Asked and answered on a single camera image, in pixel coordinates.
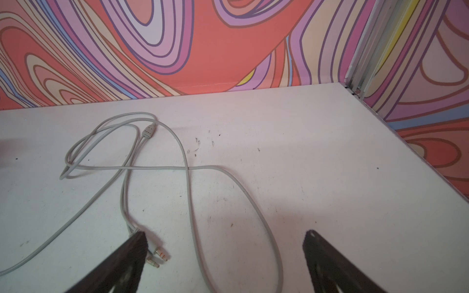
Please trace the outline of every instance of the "white floor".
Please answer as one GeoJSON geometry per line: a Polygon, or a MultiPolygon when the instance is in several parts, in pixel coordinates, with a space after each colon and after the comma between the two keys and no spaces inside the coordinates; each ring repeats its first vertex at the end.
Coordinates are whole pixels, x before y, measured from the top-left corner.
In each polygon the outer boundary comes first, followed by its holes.
{"type": "MultiPolygon", "coordinates": [[[[69,147],[103,119],[133,111],[171,127],[190,165],[220,165],[251,192],[279,244],[284,292],[312,292],[302,251],[309,229],[390,293],[469,290],[469,204],[339,84],[0,112],[1,270],[36,249],[112,176],[77,172],[83,176],[59,181],[69,147]]],[[[121,164],[132,131],[116,131],[85,162],[121,164]]],[[[182,158],[158,128],[137,164],[182,165],[182,158]]],[[[216,171],[191,178],[216,286],[272,292],[273,254],[242,192],[216,171]]],[[[43,252],[0,277],[0,292],[63,292],[119,247],[127,239],[120,182],[43,252]]],[[[185,188],[180,171],[133,173],[131,215],[171,256],[159,269],[145,266],[139,292],[207,292],[185,188]]]]}

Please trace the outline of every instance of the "psychedelic wallpaper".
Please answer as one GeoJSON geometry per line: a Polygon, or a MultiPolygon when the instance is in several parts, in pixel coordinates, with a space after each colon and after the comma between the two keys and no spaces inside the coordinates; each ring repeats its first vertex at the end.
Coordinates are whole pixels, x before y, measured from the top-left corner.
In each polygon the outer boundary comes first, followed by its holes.
{"type": "Polygon", "coordinates": [[[343,81],[374,0],[9,0],[0,109],[343,81]]]}
{"type": "Polygon", "coordinates": [[[469,0],[413,0],[365,102],[469,198],[469,0]]]}

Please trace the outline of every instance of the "gold-plated connector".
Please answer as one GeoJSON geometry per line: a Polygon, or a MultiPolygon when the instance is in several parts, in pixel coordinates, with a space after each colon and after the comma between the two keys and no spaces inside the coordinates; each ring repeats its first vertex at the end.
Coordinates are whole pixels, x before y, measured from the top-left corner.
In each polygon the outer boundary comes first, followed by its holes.
{"type": "Polygon", "coordinates": [[[159,268],[159,264],[157,264],[154,260],[147,258],[146,259],[147,264],[154,266],[155,268],[159,268]]]}
{"type": "Polygon", "coordinates": [[[162,260],[164,260],[165,262],[168,261],[168,258],[166,257],[166,253],[164,253],[159,247],[157,249],[155,249],[155,251],[153,252],[154,255],[158,255],[159,257],[161,257],[162,260]]]}

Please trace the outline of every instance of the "gray cable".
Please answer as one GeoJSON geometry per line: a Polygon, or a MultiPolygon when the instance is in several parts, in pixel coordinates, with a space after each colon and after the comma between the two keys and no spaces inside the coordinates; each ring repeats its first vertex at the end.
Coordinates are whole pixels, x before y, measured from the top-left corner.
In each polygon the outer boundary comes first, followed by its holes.
{"type": "MultiPolygon", "coordinates": [[[[192,240],[194,242],[194,248],[195,248],[195,253],[196,253],[196,257],[197,257],[197,262],[198,262],[198,265],[199,265],[199,268],[200,268],[200,271],[202,273],[202,277],[208,287],[208,289],[210,290],[210,292],[212,293],[216,293],[216,290],[214,288],[214,286],[212,285],[211,281],[209,280],[208,278],[208,274],[207,274],[207,269],[205,268],[205,264],[202,260],[202,253],[201,253],[201,249],[200,249],[200,246],[199,246],[199,236],[198,236],[198,233],[197,233],[197,229],[196,229],[196,224],[195,224],[195,216],[194,216],[194,207],[193,207],[193,202],[192,202],[192,193],[191,193],[191,189],[190,189],[190,179],[189,179],[189,170],[201,170],[201,169],[212,169],[212,170],[217,170],[217,171],[220,171],[222,173],[224,173],[225,175],[227,175],[229,178],[231,178],[231,180],[233,180],[237,186],[241,189],[241,191],[246,195],[246,197],[248,198],[249,202],[251,203],[251,205],[253,206],[254,210],[256,211],[257,215],[259,216],[259,218],[261,219],[261,222],[267,232],[267,236],[269,238],[269,241],[271,243],[271,246],[273,248],[273,252],[274,252],[274,255],[275,255],[275,260],[277,262],[277,272],[278,272],[278,281],[277,281],[277,286],[276,286],[276,290],[275,292],[276,293],[280,293],[282,291],[282,288],[283,288],[283,265],[282,265],[282,259],[281,259],[281,256],[280,256],[280,251],[279,251],[279,248],[277,246],[277,242],[275,241],[275,238],[273,236],[273,233],[272,231],[270,230],[270,227],[267,223],[267,221],[265,220],[264,216],[262,215],[261,211],[259,210],[259,208],[257,207],[256,203],[254,202],[254,200],[252,199],[252,197],[249,195],[249,193],[246,191],[246,189],[241,185],[241,183],[232,175],[230,174],[228,171],[218,167],[218,166],[212,166],[212,165],[207,165],[207,166],[196,166],[196,167],[189,167],[188,166],[188,162],[187,162],[187,157],[186,157],[186,153],[184,151],[184,147],[182,146],[182,143],[181,141],[179,140],[179,138],[177,137],[177,135],[168,127],[166,126],[165,124],[159,122],[158,120],[156,120],[156,117],[150,113],[144,113],[144,112],[136,112],[136,113],[127,113],[127,114],[121,114],[121,115],[117,115],[117,116],[113,116],[103,122],[101,122],[89,135],[85,136],[84,138],[82,138],[81,140],[79,140],[77,143],[75,143],[72,148],[70,148],[70,150],[67,152],[67,154],[65,155],[65,164],[67,165],[64,169],[64,171],[62,172],[61,176],[60,176],[60,179],[63,179],[65,178],[68,174],[70,174],[70,172],[72,172],[74,169],[81,169],[81,170],[118,170],[116,175],[114,175],[114,177],[117,178],[117,176],[119,176],[119,174],[121,173],[122,170],[126,170],[126,175],[125,175],[125,178],[124,178],[124,182],[122,184],[122,189],[121,189],[121,213],[122,213],[122,216],[124,217],[124,220],[126,221],[126,224],[127,224],[127,227],[129,229],[129,231],[134,231],[135,230],[135,227],[134,225],[130,222],[130,219],[129,219],[129,215],[127,213],[127,187],[128,187],[128,180],[129,180],[129,174],[130,174],[130,170],[184,170],[185,171],[185,174],[186,174],[186,184],[187,184],[187,198],[188,198],[188,205],[189,205],[189,221],[190,221],[190,227],[191,227],[191,231],[192,231],[192,240]],[[102,125],[104,125],[106,122],[108,121],[111,121],[111,120],[114,120],[114,119],[117,119],[117,118],[120,118],[120,117],[124,117],[124,116],[127,116],[127,115],[132,115],[132,114],[146,114],[146,115],[150,115],[150,116],[153,116],[154,119],[150,119],[150,118],[134,118],[134,119],[129,119],[129,120],[126,120],[124,122],[121,122],[121,123],[118,123],[118,124],[114,124],[114,125],[110,125],[108,127],[105,127],[105,128],[101,128],[99,129],[102,125]],[[132,125],[134,126],[133,124],[131,124],[132,122],[137,122],[137,121],[148,121],[148,122],[151,122],[151,123],[155,123],[155,124],[158,124],[160,126],[162,126],[163,128],[165,128],[166,130],[168,130],[171,135],[175,138],[175,140],[177,141],[177,143],[179,144],[179,147],[181,149],[181,152],[182,152],[182,157],[183,157],[183,160],[184,160],[184,167],[180,167],[180,166],[131,166],[133,164],[133,161],[136,157],[136,153],[138,152],[138,150],[141,148],[141,146],[145,143],[146,139],[144,139],[143,137],[140,139],[140,141],[138,142],[138,144],[136,143],[137,142],[137,139],[138,139],[138,135],[136,136],[136,139],[134,141],[134,144],[132,146],[132,149],[127,157],[127,159],[125,160],[125,162],[122,164],[122,166],[102,166],[102,167],[97,167],[97,166],[86,166],[86,165],[80,165],[81,161],[83,161],[83,159],[86,157],[86,155],[101,141],[103,140],[106,136],[108,136],[110,133],[112,133],[113,131],[115,131],[116,129],[122,127],[122,126],[125,126],[125,125],[132,125]],[[102,131],[105,131],[107,130],[104,134],[102,134],[97,140],[95,140],[82,154],[81,156],[76,159],[76,157],[78,156],[78,154],[83,150],[85,144],[90,140],[90,138],[92,136],[94,136],[95,134],[99,133],[99,132],[102,132],[102,131]]],[[[106,183],[100,190],[98,193],[96,193],[93,198],[72,218],[70,219],[59,231],[57,231],[51,238],[49,238],[43,245],[41,245],[33,254],[31,254],[30,256],[28,256],[24,261],[18,263],[17,265],[11,267],[10,269],[8,270],[5,270],[5,271],[2,271],[0,273],[0,276],[1,275],[4,275],[4,274],[7,274],[13,270],[15,270],[16,268],[18,268],[19,266],[23,265],[24,263],[26,263],[28,260],[30,260],[31,258],[33,258],[37,253],[39,253],[42,249],[44,249],[50,242],[52,242],[52,240],[54,240],[63,230],[65,230],[78,216],[81,215],[81,213],[83,213],[83,211],[85,211],[91,204],[94,200],[96,200],[96,198],[107,188],[109,187],[109,185],[115,180],[115,178],[112,177],[111,180],[106,183]]]]}

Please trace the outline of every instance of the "swirl pattern wall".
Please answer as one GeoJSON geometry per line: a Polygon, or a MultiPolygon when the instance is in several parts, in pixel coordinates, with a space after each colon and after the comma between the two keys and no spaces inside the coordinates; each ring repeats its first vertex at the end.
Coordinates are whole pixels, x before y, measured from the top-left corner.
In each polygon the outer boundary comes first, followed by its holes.
{"type": "Polygon", "coordinates": [[[365,102],[469,198],[469,1],[414,2],[365,102]]]}
{"type": "Polygon", "coordinates": [[[374,0],[11,0],[0,109],[342,81],[374,0]]]}

